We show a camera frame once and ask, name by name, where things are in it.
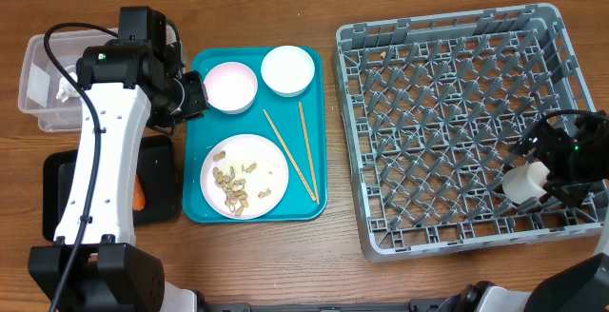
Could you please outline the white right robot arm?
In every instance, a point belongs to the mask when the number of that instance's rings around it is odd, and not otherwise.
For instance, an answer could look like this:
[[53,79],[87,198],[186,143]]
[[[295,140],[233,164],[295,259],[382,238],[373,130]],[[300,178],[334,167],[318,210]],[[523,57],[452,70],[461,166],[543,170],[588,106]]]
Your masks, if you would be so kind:
[[[578,207],[592,185],[608,178],[608,115],[564,109],[543,115],[513,145],[535,163],[502,178],[505,196],[524,203],[548,195]],[[608,225],[594,255],[542,281],[533,291],[514,291],[491,282],[469,284],[446,299],[440,311],[605,311],[608,309]]]

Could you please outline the pink bowl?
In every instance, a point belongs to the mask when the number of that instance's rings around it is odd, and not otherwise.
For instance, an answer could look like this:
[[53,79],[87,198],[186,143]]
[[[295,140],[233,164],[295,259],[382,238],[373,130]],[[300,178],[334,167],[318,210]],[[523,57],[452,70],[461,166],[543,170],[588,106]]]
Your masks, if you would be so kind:
[[258,80],[253,70],[239,62],[224,62],[204,78],[209,104],[226,114],[245,112],[254,102]]

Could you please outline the white cup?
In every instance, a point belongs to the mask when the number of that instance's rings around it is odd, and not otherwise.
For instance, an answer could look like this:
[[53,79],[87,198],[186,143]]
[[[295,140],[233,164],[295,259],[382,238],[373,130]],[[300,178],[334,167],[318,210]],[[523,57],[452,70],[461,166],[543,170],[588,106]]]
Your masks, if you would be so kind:
[[522,204],[529,199],[538,199],[547,191],[550,170],[542,162],[534,162],[508,170],[502,178],[501,187],[504,195],[514,204]]

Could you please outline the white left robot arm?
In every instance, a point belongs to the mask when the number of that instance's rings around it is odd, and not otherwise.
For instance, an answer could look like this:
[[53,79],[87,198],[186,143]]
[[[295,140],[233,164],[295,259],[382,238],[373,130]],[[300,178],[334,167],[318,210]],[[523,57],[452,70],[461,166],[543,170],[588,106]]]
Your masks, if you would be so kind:
[[53,242],[28,271],[54,311],[204,311],[195,290],[168,283],[137,248],[133,194],[144,130],[172,134],[208,108],[197,71],[185,71],[175,25],[149,7],[123,7],[118,29],[84,50],[69,83],[82,103],[70,194]]

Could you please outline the white bowl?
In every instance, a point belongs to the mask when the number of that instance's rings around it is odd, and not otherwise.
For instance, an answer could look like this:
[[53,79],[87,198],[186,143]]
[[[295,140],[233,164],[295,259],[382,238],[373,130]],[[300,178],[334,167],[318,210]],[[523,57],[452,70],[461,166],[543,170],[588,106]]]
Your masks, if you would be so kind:
[[280,46],[263,58],[261,75],[266,85],[276,94],[294,97],[303,93],[312,82],[315,64],[304,49]]

